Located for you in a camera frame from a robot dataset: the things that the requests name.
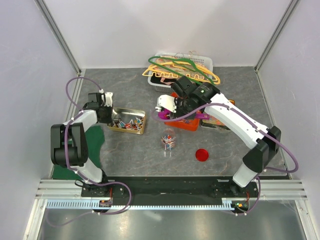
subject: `metal tin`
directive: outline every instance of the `metal tin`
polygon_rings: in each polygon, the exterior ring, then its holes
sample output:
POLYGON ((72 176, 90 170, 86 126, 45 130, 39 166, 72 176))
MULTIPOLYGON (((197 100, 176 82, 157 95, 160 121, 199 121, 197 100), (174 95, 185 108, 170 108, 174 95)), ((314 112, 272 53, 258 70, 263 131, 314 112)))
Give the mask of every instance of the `metal tin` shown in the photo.
POLYGON ((114 107, 112 113, 112 119, 121 119, 124 123, 129 123, 130 120, 137 118, 143 118, 142 128, 140 130, 124 129, 119 127, 108 126, 112 131, 130 133, 130 134, 143 134, 146 126, 146 112, 142 110, 114 107))

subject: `plastic basket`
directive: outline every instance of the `plastic basket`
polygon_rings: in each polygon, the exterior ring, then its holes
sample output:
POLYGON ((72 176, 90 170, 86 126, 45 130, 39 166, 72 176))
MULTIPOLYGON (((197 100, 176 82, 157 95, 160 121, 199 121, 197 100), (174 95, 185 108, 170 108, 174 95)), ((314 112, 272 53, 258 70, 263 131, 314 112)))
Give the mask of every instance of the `plastic basket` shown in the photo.
MULTIPOLYGON (((181 58, 186 58, 194 61, 195 63, 200 63, 205 65, 207 69, 210 71, 213 70, 214 64, 212 62, 212 59, 206 56, 197 56, 197 55, 190 55, 186 53, 174 53, 174 52, 158 52, 155 56, 172 56, 176 57, 178 59, 181 58)), ((171 86, 165 85, 165 84, 158 84, 158 83, 153 83, 151 82, 151 75, 152 71, 149 71, 148 73, 150 76, 148 77, 148 83, 154 87, 154 89, 158 92, 163 92, 163 93, 172 93, 173 90, 171 89, 171 86)))

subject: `red disc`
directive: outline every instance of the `red disc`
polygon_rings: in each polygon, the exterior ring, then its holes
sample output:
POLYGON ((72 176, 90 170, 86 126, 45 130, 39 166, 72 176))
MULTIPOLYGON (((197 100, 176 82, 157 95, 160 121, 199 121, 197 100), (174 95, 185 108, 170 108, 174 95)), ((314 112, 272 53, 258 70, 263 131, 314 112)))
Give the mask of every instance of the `red disc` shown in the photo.
POLYGON ((205 162, 209 158, 209 153, 207 150, 200 148, 195 152, 195 158, 200 162, 205 162))

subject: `orange container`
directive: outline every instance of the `orange container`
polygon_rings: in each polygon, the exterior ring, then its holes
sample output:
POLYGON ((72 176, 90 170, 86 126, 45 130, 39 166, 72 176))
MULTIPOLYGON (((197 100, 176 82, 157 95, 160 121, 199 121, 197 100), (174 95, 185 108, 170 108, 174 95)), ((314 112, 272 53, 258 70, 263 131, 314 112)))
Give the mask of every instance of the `orange container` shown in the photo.
MULTIPOLYGON (((175 92, 171 93, 171 96, 175 98, 178 97, 178 95, 175 92)), ((164 124, 171 127, 185 129, 194 132, 198 129, 199 123, 200 119, 184 119, 180 121, 165 122, 164 124)))

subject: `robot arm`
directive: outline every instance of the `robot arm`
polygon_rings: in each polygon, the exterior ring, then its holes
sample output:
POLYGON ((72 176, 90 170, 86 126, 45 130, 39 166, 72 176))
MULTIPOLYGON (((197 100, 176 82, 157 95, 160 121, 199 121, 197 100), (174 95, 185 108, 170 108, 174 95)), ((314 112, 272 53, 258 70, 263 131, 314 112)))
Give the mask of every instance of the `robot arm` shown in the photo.
MULTIPOLYGON (((89 102, 84 105, 83 114, 68 129, 67 144, 70 166, 96 183, 102 181, 103 171, 89 159, 85 132, 96 123, 109 124, 112 122, 112 96, 111 92, 89 93, 89 102)), ((64 134, 68 122, 51 127, 51 161, 54 165, 63 168, 67 167, 64 134)))
POLYGON ((269 129, 250 118, 234 106, 215 86, 206 82, 200 86, 196 86, 186 77, 182 77, 172 85, 172 88, 180 98, 161 95, 157 100, 156 110, 158 112, 167 109, 171 112, 170 117, 177 118, 190 113, 204 104, 217 104, 207 106, 204 112, 224 123, 250 149, 243 157, 242 165, 233 176, 233 181, 240 187, 244 188, 247 186, 256 175, 265 169, 278 152, 279 146, 258 130, 278 141, 281 138, 281 131, 276 126, 269 129), (254 123, 258 130, 244 117, 254 123))

